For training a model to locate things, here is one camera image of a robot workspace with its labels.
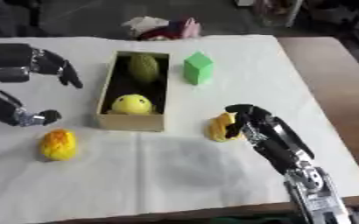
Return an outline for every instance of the white paper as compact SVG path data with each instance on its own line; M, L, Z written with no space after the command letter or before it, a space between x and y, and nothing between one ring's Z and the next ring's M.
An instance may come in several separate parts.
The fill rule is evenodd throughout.
M283 118L314 151L341 196L359 195L359 167L309 93L277 40L225 36L166 42L99 38L11 38L54 51L75 66L82 90L53 77L0 84L30 111L57 109L49 127L0 123L0 223L101 218L210 207L286 202L283 178L249 143L215 143L203 136L207 119L224 107L252 103ZM93 119L116 51L170 53L165 132L106 131ZM199 86L182 75L184 59L205 53L213 77ZM43 163L39 139L73 130L79 154Z

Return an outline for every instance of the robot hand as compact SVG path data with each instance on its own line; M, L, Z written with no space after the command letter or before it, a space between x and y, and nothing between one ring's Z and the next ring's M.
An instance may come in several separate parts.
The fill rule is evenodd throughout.
M314 154L280 118L249 104L226 107L236 113L227 138L240 131L254 149L285 176L285 187L306 223L354 223L337 195L332 179L315 164Z
M72 65L59 55L26 44L0 44L0 82L26 82L32 74L54 75L63 85L82 88ZM28 113L21 101L0 90L0 122L12 126L47 125L61 118L56 110Z

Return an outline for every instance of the wooden box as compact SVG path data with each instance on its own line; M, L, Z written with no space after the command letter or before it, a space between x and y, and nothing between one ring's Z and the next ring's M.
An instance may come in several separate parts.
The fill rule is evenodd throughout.
M129 73L129 61L133 53L150 54L158 62L159 78L145 85L137 82ZM156 52L118 52L109 66L96 110L100 127L106 130L163 131L165 129L165 98L169 55ZM151 115L110 114L111 104L122 95L139 94L147 97L154 112Z

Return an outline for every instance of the green ball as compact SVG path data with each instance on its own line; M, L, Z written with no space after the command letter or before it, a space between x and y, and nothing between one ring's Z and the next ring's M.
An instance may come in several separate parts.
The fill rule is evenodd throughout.
M151 55L135 53L130 58L129 72L137 81L150 84L159 77L159 65Z

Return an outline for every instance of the yellow object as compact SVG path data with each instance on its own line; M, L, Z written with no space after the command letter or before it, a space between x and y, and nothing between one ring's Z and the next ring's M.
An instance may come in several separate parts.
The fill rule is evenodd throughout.
M137 81L150 84L159 77L159 64L148 53L134 53L130 57L129 72Z
M234 114L223 113L216 118L211 119L211 122L208 126L207 133L211 140L216 142L226 142L228 140L234 140L237 138L242 138L243 134L238 136L226 138L226 127L236 121Z
M120 114L149 115L152 112L152 104L140 94L126 94L118 97L111 109Z
M43 137L40 151L51 160L68 160L76 155L76 137L66 129L53 130Z

